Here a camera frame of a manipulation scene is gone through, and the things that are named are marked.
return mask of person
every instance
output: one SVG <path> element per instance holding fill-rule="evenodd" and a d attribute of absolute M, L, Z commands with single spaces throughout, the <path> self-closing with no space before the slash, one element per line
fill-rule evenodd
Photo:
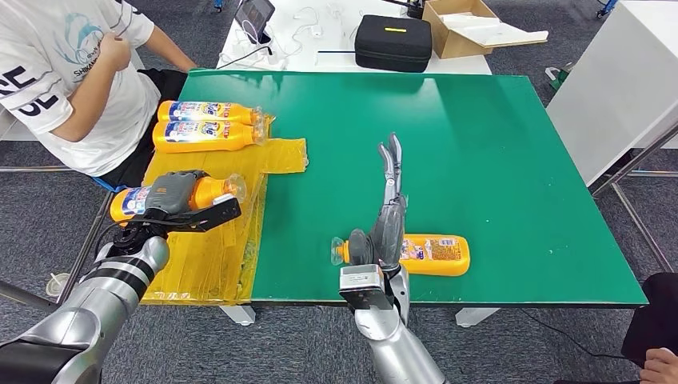
<path fill-rule="evenodd" d="M 158 103 L 193 60 L 124 0 L 0 0 L 0 14 L 0 104 L 66 166 L 140 186 Z M 180 71 L 137 71 L 139 46 Z"/>
<path fill-rule="evenodd" d="M 639 381 L 602 383 L 558 380 L 553 384 L 678 384 L 678 357 L 673 352 L 667 348 L 653 348 L 645 356 Z"/>
<path fill-rule="evenodd" d="M 663 272 L 643 283 L 649 305 L 634 310 L 621 353 L 640 368 L 640 381 L 618 384 L 678 384 L 678 274 Z M 596 384 L 557 381 L 554 384 Z"/>

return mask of black shorts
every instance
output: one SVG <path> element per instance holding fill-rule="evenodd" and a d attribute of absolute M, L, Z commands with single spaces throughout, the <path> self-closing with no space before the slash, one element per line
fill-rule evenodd
<path fill-rule="evenodd" d="M 186 74 L 176 70 L 139 70 L 139 73 L 148 76 L 158 90 L 160 90 L 160 102 L 179 98 L 181 88 L 184 87 L 186 82 Z M 141 186 L 144 174 L 155 151 L 153 128 L 157 122 L 158 111 L 156 110 L 134 152 L 116 169 L 99 176 L 99 178 L 113 188 L 118 186 Z"/>

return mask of green table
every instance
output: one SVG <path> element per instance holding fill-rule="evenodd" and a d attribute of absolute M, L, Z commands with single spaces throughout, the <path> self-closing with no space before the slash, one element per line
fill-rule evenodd
<path fill-rule="evenodd" d="M 461 277 L 411 276 L 413 302 L 647 303 L 526 77 L 204 70 L 181 99 L 260 105 L 273 136 L 307 139 L 305 173 L 269 176 L 253 302 L 341 301 L 329 243 L 371 227 L 395 131 L 406 232 L 471 248 Z"/>

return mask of yellow tape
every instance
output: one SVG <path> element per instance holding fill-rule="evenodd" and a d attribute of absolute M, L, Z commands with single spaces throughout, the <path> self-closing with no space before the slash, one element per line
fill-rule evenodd
<path fill-rule="evenodd" d="M 178 170 L 205 170 L 213 178 L 240 174 L 247 184 L 242 216 L 207 233 L 174 233 L 167 240 L 169 263 L 142 299 L 145 304 L 234 305 L 249 301 L 256 269 L 265 203 L 265 174 L 303 172 L 306 140 L 272 138 L 238 151 L 156 153 L 145 186 Z M 243 270 L 244 261 L 249 268 Z"/>

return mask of plastic bottle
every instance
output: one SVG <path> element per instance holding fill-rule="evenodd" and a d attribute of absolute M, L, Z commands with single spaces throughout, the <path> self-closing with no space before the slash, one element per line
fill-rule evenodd
<path fill-rule="evenodd" d="M 264 121 L 261 107 L 247 108 L 234 102 L 172 102 L 167 101 L 158 107 L 158 121 L 227 121 L 241 122 L 253 126 Z"/>
<path fill-rule="evenodd" d="M 349 262 L 349 242 L 332 239 L 332 264 Z M 401 264 L 410 274 L 461 276 L 469 270 L 471 256 L 465 238 L 441 234 L 405 234 Z"/>
<path fill-rule="evenodd" d="M 247 126 L 240 122 L 158 122 L 153 143 L 166 154 L 203 150 L 240 150 L 266 142 L 264 122 Z"/>
<path fill-rule="evenodd" d="M 150 186 L 128 188 L 121 191 L 110 204 L 110 217 L 115 221 L 126 220 L 136 214 L 143 214 L 146 210 L 146 196 Z M 247 185 L 239 174 L 231 174 L 226 180 L 217 180 L 206 176 L 199 178 L 189 200 L 191 210 L 200 210 L 212 206 L 212 201 L 224 194 L 232 194 L 239 202 L 245 200 Z"/>

